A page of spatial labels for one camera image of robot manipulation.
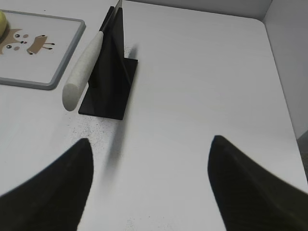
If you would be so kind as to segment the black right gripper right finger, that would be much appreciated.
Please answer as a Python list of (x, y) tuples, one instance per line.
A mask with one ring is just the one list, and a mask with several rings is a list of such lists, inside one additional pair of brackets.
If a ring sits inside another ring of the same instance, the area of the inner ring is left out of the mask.
[(273, 175), (221, 135), (207, 172), (228, 231), (306, 231), (308, 195)]

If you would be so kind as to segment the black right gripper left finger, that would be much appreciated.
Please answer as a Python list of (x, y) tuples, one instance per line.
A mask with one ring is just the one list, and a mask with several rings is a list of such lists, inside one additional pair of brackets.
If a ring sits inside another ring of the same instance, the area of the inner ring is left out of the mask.
[(0, 197), (2, 231), (75, 231), (93, 181), (88, 139), (77, 141), (49, 166)]

